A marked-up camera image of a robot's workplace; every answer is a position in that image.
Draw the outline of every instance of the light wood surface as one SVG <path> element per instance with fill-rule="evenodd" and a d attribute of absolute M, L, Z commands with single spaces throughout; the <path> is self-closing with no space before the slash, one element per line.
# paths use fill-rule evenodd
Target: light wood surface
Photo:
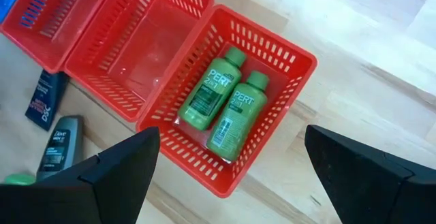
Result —
<path fill-rule="evenodd" d="M 436 168 L 436 0 L 216 0 L 312 52 L 314 75 L 247 176 L 219 199 L 159 156 L 138 223 L 340 223 L 304 147 L 321 125 Z M 49 133 L 25 110 L 41 68 L 0 35 L 0 178 L 35 172 Z M 74 81 L 88 156 L 131 136 Z"/>

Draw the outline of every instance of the green bottle cap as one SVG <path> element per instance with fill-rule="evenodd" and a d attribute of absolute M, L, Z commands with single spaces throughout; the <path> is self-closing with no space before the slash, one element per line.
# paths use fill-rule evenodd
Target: green bottle cap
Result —
<path fill-rule="evenodd" d="M 231 47 L 225 54 L 225 58 L 233 62 L 238 67 L 241 67 L 245 61 L 245 58 L 247 58 L 247 55 L 245 55 L 245 53 L 238 48 Z"/>
<path fill-rule="evenodd" d="M 268 85 L 268 82 L 270 82 L 268 76 L 259 71 L 252 71 L 247 79 L 247 83 L 263 91 L 265 90 L 266 85 Z"/>
<path fill-rule="evenodd" d="M 6 176 L 5 183 L 11 184 L 11 185 L 32 185 L 35 183 L 36 178 L 34 176 L 30 176 L 28 174 L 12 174 L 9 176 Z"/>

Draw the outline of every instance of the red plastic basket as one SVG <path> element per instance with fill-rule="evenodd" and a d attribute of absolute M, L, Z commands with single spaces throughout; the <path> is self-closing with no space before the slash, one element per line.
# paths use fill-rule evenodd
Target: red plastic basket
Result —
<path fill-rule="evenodd" d="M 49 72 L 64 61 L 103 0 L 17 0 L 3 32 Z"/>
<path fill-rule="evenodd" d="M 136 121 L 213 0 L 106 0 L 65 64 L 66 72 L 128 121 Z"/>
<path fill-rule="evenodd" d="M 235 163 L 227 164 L 204 146 L 211 133 L 197 131 L 177 111 L 215 57 L 230 46 L 247 53 L 243 82 L 253 70 L 268 75 L 268 103 L 258 116 Z M 149 101 L 137 130 L 159 126 L 161 152 L 219 197 L 233 192 L 313 73 L 312 54 L 218 5 L 185 42 L 167 79 Z"/>

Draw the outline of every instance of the shampoo bottle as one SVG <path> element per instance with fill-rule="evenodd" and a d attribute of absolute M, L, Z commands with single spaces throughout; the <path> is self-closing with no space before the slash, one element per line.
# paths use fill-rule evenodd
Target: shampoo bottle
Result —
<path fill-rule="evenodd" d="M 245 61 L 244 52 L 233 47 L 222 58 L 216 58 L 209 65 L 201 80 L 188 95 L 178 115 L 200 131 L 209 124 L 238 84 L 239 68 Z"/>
<path fill-rule="evenodd" d="M 235 161 L 257 116 L 265 106 L 264 94 L 269 79 L 253 71 L 246 83 L 236 86 L 213 128 L 206 146 L 227 161 Z"/>

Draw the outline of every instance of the wood grain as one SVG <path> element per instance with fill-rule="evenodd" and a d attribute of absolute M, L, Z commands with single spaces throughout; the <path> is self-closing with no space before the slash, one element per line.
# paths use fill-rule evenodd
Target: wood grain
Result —
<path fill-rule="evenodd" d="M 163 155 L 138 223 L 341 223 L 311 166 L 316 124 L 436 168 L 436 0 L 215 0 L 319 65 L 235 192 L 219 199 Z M 0 35 L 0 178 L 35 172 L 50 132 L 24 116 L 41 72 Z M 56 119 L 85 117 L 85 153 L 134 134 L 71 81 Z"/>

